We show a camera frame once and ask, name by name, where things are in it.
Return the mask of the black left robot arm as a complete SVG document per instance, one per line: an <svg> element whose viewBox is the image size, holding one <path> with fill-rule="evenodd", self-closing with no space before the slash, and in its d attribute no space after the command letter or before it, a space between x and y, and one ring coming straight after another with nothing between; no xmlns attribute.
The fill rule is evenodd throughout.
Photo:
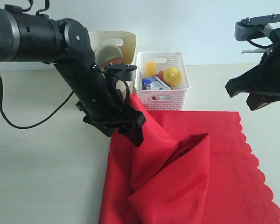
<svg viewBox="0 0 280 224"><path fill-rule="evenodd" d="M49 1L34 15L15 5L0 8L0 62L54 65L77 96L76 106L85 113L85 123L106 136L119 132L139 147L145 116L130 106L130 91L122 93L116 87L118 81L131 81L137 67L110 63L100 68L88 30L71 18L50 19L45 14L48 8Z"/></svg>

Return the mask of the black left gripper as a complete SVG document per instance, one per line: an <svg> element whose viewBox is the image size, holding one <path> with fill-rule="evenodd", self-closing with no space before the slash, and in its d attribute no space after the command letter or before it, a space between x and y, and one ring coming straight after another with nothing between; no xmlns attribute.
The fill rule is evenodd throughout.
<svg viewBox="0 0 280 224"><path fill-rule="evenodd" d="M143 141L144 114L133 109L129 97L125 98L116 83L127 83L118 77L75 77L76 107L85 113L83 122L110 137L116 129L135 147Z"/></svg>

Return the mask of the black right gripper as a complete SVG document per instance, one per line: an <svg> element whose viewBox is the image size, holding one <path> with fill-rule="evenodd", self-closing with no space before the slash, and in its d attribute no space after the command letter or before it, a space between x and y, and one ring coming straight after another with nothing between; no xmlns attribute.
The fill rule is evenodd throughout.
<svg viewBox="0 0 280 224"><path fill-rule="evenodd" d="M225 85L231 98L240 93L259 92L250 93L246 100L251 111L280 101L280 28L274 29L269 39L273 45L254 67L252 77L241 75L230 79Z"/></svg>

